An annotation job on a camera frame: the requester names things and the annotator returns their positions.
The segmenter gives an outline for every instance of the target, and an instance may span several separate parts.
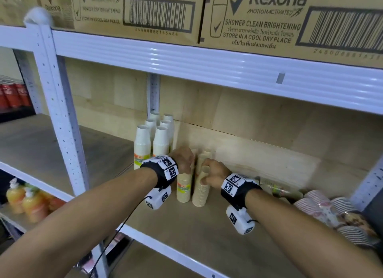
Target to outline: person's arm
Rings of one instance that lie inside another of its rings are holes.
[[[202,182],[221,189],[230,170],[212,159]],[[378,278],[383,268],[333,229],[268,193],[250,190],[245,197],[249,215],[259,221],[285,255],[310,278]]]
[[[190,173],[194,157],[189,148],[177,149],[170,156],[179,173]],[[0,256],[2,276],[64,277],[122,223],[156,183],[152,169],[140,168],[74,198]]]

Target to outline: black cable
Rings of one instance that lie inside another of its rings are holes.
[[[127,218],[124,220],[124,222],[122,223],[121,227],[117,230],[116,234],[113,236],[113,238],[111,239],[111,241],[104,247],[103,251],[101,252],[101,255],[98,257],[97,261],[95,262],[92,270],[90,271],[89,273],[89,276],[88,278],[91,278],[92,274],[93,274],[93,271],[94,269],[96,268],[96,265],[98,263],[98,261],[101,259],[102,255],[105,253],[107,247],[110,245],[110,243],[115,239],[115,237],[117,236],[117,234],[121,231],[122,227],[124,226],[124,224],[127,222],[128,218],[130,218],[130,216],[132,215],[132,213],[136,210],[136,208],[141,204],[141,202],[143,202],[145,199],[147,198],[152,198],[151,196],[146,196],[146,198],[142,199],[137,205],[136,207],[133,209],[133,211],[130,213],[130,215],[127,216]]]

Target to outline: cardboard box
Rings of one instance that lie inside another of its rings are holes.
[[[200,46],[383,68],[383,1],[206,0]]]
[[[196,45],[204,0],[42,0],[60,18],[57,27],[78,32]],[[71,6],[70,13],[65,7]],[[71,19],[58,12],[66,10]]]
[[[0,0],[0,25],[24,26],[25,14],[37,5],[40,0]]]

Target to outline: person's left arm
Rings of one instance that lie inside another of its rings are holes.
[[[176,161],[179,173],[190,173],[194,156],[189,148],[177,149],[170,156]],[[64,277],[122,223],[156,183],[154,170],[140,168],[74,198],[0,256],[3,276]]]

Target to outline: barcode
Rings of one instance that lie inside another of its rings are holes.
[[[383,10],[309,7],[296,45],[383,54]]]
[[[183,0],[124,0],[127,26],[191,33],[195,2]]]

